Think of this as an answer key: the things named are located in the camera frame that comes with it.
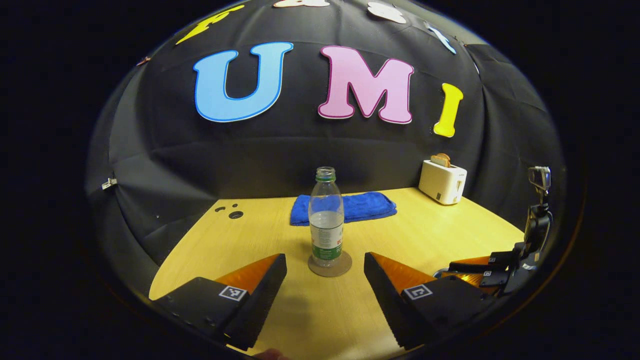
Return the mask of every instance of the yellow letter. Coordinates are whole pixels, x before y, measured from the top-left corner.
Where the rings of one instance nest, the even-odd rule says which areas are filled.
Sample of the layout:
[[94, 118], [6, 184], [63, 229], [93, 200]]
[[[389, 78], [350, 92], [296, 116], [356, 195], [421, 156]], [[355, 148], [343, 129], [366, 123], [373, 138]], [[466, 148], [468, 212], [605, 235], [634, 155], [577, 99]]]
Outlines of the yellow letter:
[[442, 90], [444, 91], [444, 106], [440, 114], [440, 121], [433, 126], [433, 132], [450, 138], [456, 133], [453, 123], [456, 121], [458, 105], [463, 95], [459, 88], [447, 83], [442, 84]]
[[229, 15], [230, 12], [236, 11], [238, 9], [242, 9], [244, 8], [244, 5], [240, 5], [240, 6], [236, 6], [235, 8], [231, 8], [229, 10], [225, 10], [221, 13], [217, 13], [216, 15], [213, 15], [212, 17], [209, 17], [208, 19], [201, 21], [198, 23], [198, 25], [196, 25], [195, 28], [193, 28], [193, 30], [191, 30], [184, 38], [180, 39], [177, 43], [175, 43], [176, 45], [178, 45], [179, 43], [187, 40], [188, 38], [194, 37], [197, 34], [205, 31], [206, 29], [209, 29], [209, 25], [211, 24], [215, 24], [216, 22], [224, 19], [225, 17], [227, 17], [227, 15]]

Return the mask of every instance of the cork coaster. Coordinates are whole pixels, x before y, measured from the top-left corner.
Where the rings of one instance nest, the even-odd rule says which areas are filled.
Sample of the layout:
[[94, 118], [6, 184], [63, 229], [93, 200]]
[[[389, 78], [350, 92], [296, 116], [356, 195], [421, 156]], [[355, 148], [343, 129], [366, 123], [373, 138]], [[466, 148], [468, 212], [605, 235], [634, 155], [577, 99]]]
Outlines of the cork coaster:
[[323, 268], [321, 266], [317, 266], [316, 263], [314, 262], [313, 256], [309, 256], [309, 260], [307, 261], [307, 263], [311, 271], [315, 272], [320, 276], [336, 277], [349, 271], [349, 269], [351, 268], [351, 256], [346, 251], [343, 250], [342, 254], [336, 261], [336, 264], [334, 264], [330, 268]]

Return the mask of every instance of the plastic water bottle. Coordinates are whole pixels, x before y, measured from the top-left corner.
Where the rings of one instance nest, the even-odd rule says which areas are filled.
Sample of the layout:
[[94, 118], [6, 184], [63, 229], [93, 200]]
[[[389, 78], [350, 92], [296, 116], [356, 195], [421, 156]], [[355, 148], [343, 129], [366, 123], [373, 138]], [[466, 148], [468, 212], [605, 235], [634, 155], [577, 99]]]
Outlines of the plastic water bottle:
[[342, 254], [344, 206], [334, 168], [319, 167], [316, 181], [309, 199], [312, 255], [316, 265], [330, 268]]

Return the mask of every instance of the bottle label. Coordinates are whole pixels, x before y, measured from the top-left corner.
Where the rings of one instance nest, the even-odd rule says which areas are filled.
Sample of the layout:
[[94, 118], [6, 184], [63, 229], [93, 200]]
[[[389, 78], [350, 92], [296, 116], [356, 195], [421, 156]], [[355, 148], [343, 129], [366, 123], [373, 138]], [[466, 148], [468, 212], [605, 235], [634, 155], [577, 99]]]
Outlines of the bottle label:
[[332, 229], [309, 224], [311, 228], [312, 251], [322, 260], [333, 260], [342, 252], [342, 224]]

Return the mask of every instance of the metal clip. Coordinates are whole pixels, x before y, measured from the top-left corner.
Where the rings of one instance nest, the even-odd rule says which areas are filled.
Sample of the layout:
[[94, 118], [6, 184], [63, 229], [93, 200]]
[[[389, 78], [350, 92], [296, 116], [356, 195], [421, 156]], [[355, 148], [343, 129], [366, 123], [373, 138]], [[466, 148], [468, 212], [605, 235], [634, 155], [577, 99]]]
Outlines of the metal clip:
[[144, 59], [142, 59], [142, 60], [140, 60], [140, 61], [136, 64], [136, 66], [140, 66], [140, 65], [146, 64], [146, 63], [148, 63], [149, 61], [151, 61], [151, 58], [150, 58], [150, 57], [148, 57], [148, 56], [145, 56], [145, 58], [144, 58]]
[[102, 184], [102, 189], [103, 190], [107, 190], [108, 188], [112, 187], [113, 185], [117, 185], [118, 184], [118, 180], [117, 179], [112, 179], [112, 178], [107, 178], [107, 182]]

